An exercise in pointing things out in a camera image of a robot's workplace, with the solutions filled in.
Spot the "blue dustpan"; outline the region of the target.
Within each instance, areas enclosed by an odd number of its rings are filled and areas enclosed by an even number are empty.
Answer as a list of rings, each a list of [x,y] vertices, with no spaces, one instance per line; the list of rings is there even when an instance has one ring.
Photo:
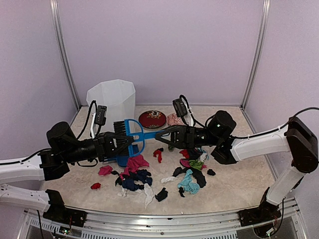
[[[138,151],[139,151],[138,145],[137,144],[133,145],[133,153],[136,154],[136,153],[138,153]],[[119,167],[126,167],[128,159],[129,159],[129,155],[116,156],[116,162],[117,162]]]

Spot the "blue hand brush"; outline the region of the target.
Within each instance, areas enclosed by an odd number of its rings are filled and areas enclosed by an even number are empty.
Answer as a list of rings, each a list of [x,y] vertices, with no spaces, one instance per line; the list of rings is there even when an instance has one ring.
[[[131,132],[131,123],[136,123],[140,128],[139,132]],[[135,119],[125,119],[123,121],[115,121],[113,122],[114,133],[116,134],[125,134],[128,136],[132,136],[134,138],[134,142],[129,145],[129,155],[130,157],[135,157],[143,153],[146,143],[145,141],[148,139],[155,139],[156,133],[159,131],[152,131],[152,132],[144,132],[142,125]],[[137,142],[142,142],[141,150],[134,154],[133,153],[133,145]]]

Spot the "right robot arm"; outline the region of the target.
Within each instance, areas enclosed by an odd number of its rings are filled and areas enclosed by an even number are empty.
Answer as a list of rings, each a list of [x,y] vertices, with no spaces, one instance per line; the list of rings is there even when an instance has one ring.
[[[202,127],[169,126],[157,133],[155,139],[178,149],[213,146],[211,155],[223,165],[271,153],[291,153],[291,165],[265,191],[255,210],[255,217],[265,221],[304,176],[317,169],[318,139],[297,115],[283,125],[251,136],[233,136],[235,126],[236,122],[228,112],[217,111]]]

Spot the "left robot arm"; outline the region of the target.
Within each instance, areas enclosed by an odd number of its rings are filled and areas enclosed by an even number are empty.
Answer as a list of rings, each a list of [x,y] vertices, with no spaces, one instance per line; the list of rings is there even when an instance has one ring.
[[[134,141],[125,132],[104,132],[93,138],[79,140],[70,125],[59,122],[47,132],[50,148],[41,149],[31,156],[0,162],[0,202],[11,206],[48,212],[63,222],[70,216],[63,199],[55,190],[27,190],[12,186],[14,182],[62,178],[70,164],[81,161],[102,162],[122,153]]]

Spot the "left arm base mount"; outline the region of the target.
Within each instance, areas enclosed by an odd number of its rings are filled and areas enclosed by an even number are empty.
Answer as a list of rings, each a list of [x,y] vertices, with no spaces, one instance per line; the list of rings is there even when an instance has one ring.
[[[65,207],[64,201],[58,191],[47,189],[49,208],[43,213],[45,219],[66,224],[69,226],[83,227],[87,213],[78,209]]]

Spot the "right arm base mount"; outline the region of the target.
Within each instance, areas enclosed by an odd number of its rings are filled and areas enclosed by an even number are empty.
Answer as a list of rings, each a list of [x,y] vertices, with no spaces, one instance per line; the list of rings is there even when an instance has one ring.
[[[238,211],[237,214],[242,227],[267,222],[282,216],[279,205],[275,206],[266,201],[269,189],[268,187],[264,192],[259,206]]]

